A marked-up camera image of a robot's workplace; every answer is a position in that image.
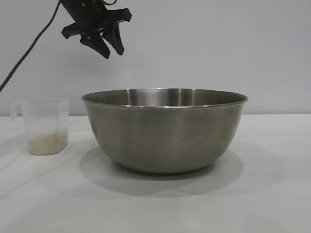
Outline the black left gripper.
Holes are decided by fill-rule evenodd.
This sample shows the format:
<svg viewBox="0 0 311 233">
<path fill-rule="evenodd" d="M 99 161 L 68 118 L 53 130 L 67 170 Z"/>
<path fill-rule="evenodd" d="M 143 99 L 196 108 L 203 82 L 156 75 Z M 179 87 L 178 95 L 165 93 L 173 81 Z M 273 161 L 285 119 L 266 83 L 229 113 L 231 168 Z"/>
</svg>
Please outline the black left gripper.
<svg viewBox="0 0 311 233">
<path fill-rule="evenodd" d="M 108 10 L 102 0 L 61 0 L 60 4 L 74 20 L 61 31 L 64 38 L 79 34 L 81 44 L 106 59 L 110 56 L 110 50 L 103 39 L 117 54 L 124 53 L 119 23 L 131 20 L 132 14 L 128 8 Z"/>
</svg>

